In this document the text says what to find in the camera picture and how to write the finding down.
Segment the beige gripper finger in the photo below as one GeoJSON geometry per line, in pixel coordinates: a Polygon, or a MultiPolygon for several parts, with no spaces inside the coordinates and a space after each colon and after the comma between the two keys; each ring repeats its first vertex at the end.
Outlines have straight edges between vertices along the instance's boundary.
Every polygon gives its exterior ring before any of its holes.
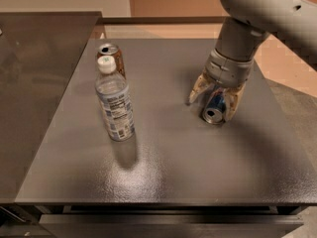
{"type": "Polygon", "coordinates": [[[194,86],[188,96],[188,104],[195,102],[197,97],[206,90],[214,87],[214,81],[206,71],[203,71],[196,79],[194,86]]]}
{"type": "Polygon", "coordinates": [[[240,104],[240,101],[242,99],[242,96],[244,94],[245,85],[241,85],[236,88],[228,88],[224,91],[224,99],[225,99],[225,106],[226,111],[224,115],[224,119],[226,122],[230,121],[240,104]]]}

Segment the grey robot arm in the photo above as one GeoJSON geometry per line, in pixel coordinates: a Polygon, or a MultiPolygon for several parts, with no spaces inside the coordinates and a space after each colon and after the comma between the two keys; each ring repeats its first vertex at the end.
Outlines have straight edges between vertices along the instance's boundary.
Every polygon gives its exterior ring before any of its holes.
{"type": "Polygon", "coordinates": [[[273,35],[317,70],[317,4],[308,0],[220,0],[229,14],[188,97],[211,92],[202,112],[210,124],[233,118],[259,46],[273,35]]]}

